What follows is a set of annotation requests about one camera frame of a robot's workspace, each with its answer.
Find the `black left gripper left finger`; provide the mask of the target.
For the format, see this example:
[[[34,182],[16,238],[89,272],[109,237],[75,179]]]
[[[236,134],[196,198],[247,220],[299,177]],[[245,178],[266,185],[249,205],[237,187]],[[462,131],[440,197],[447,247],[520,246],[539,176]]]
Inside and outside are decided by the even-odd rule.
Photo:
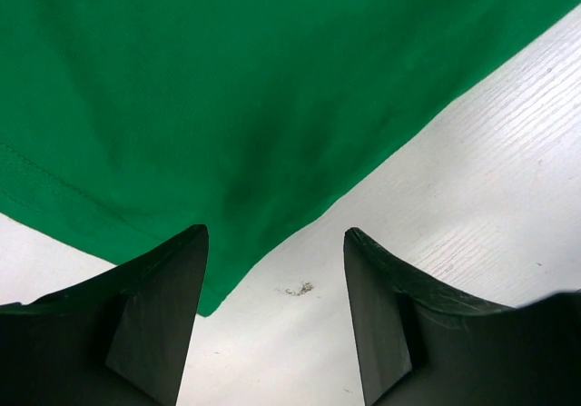
[[[209,234],[151,251],[34,302],[1,308],[4,405],[174,405]]]

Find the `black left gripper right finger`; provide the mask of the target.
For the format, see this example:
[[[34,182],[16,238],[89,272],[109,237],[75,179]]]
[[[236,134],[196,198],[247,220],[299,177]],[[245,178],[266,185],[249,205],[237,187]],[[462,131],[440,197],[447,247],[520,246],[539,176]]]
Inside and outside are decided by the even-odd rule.
[[[580,296],[510,308],[400,260],[358,228],[344,269],[368,405],[577,405]]]

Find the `green t shirt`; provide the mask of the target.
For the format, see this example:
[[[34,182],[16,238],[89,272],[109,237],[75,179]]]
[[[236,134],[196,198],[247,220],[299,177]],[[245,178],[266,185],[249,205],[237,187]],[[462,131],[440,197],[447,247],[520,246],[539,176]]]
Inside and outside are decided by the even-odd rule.
[[[198,312],[580,0],[1,0],[1,211]]]

